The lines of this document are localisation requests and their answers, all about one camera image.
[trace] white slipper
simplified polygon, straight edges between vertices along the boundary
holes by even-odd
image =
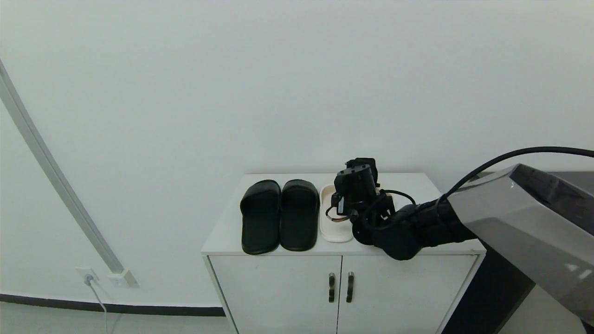
[[[336,192],[333,184],[329,184],[320,191],[320,232],[326,241],[347,242],[353,238],[352,224],[350,220],[344,222],[333,222],[326,217],[326,210],[330,207],[332,194]],[[330,217],[338,218],[336,208],[333,207],[328,212]]]

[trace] floor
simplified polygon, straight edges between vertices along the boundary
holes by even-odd
[[[108,313],[109,334],[232,334],[224,317]],[[2,334],[105,334],[102,312],[0,303]]]
[[[108,313],[109,334],[232,334],[225,317]],[[2,334],[105,334],[102,312],[0,303]],[[500,334],[584,334],[580,320],[536,287]]]

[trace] electrical socket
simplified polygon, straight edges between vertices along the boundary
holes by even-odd
[[[99,277],[97,276],[97,274],[95,274],[95,272],[93,271],[93,269],[91,269],[91,267],[76,267],[75,269],[83,279],[87,275],[91,275],[93,277],[94,281],[99,280]]]

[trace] cabinet door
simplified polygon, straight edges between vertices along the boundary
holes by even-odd
[[[340,256],[210,256],[239,334],[336,333]],[[335,298],[329,302],[330,279]]]
[[[344,256],[338,334],[434,334],[476,256]],[[347,302],[352,273],[352,299]]]

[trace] power outlet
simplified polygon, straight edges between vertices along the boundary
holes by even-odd
[[[109,280],[111,283],[117,288],[136,288],[138,287],[138,282],[132,273],[126,269],[120,274],[111,274],[108,275]]]
[[[93,269],[91,269],[91,267],[75,267],[74,269],[76,269],[76,271],[78,272],[78,274],[84,279],[87,275],[91,275],[93,277],[93,280],[95,282],[97,282],[99,280],[99,276],[97,276],[97,274],[95,274],[95,272],[93,271]]]

